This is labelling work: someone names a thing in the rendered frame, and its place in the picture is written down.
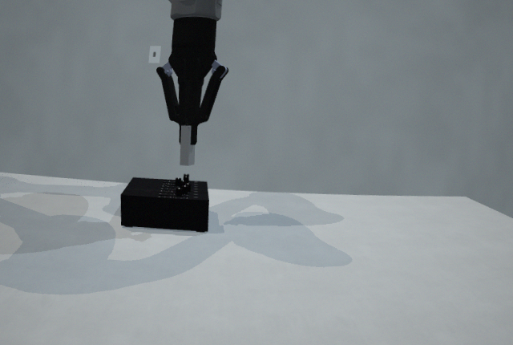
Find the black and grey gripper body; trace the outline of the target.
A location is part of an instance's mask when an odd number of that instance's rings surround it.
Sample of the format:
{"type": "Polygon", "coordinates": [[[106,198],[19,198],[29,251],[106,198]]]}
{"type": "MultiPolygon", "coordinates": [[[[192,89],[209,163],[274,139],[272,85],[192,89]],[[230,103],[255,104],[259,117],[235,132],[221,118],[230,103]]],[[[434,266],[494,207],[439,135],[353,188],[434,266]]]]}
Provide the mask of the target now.
{"type": "Polygon", "coordinates": [[[204,17],[183,17],[174,20],[172,34],[172,53],[169,56],[173,71],[178,77],[177,62],[185,59],[185,79],[190,80],[192,59],[200,61],[198,80],[202,80],[217,60],[216,20],[204,17]]]}

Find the black lighting desk panel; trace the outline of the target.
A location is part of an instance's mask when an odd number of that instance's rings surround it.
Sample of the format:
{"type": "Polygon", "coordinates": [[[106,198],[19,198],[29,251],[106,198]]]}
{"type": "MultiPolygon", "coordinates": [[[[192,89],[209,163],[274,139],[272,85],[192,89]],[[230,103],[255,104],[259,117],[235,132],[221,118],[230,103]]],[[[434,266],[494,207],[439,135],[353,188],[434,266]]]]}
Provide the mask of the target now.
{"type": "Polygon", "coordinates": [[[121,225],[208,232],[207,181],[133,177],[121,193],[121,225]]]}

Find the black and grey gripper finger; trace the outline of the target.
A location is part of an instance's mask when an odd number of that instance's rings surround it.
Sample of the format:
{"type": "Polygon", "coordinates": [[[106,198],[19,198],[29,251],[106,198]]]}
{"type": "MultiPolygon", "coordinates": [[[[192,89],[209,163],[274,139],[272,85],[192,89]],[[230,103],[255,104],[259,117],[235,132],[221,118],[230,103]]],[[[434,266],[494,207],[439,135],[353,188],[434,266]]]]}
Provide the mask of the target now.
{"type": "Polygon", "coordinates": [[[186,116],[188,117],[190,80],[185,79],[185,59],[179,59],[177,62],[177,67],[179,103],[176,96],[176,89],[172,78],[172,67],[170,63],[167,62],[162,67],[157,67],[156,72],[162,81],[169,119],[171,121],[177,122],[180,126],[180,165],[184,165],[185,126],[187,126],[185,121],[187,121],[186,116]]]}
{"type": "Polygon", "coordinates": [[[190,75],[190,93],[188,101],[188,117],[185,121],[185,145],[184,145],[184,165],[195,164],[195,144],[197,142],[197,127],[203,122],[207,122],[212,111],[222,79],[228,74],[228,68],[222,66],[216,60],[212,64],[212,76],[208,82],[202,104],[201,92],[204,79],[198,80],[200,61],[197,58],[192,59],[190,75]]]}

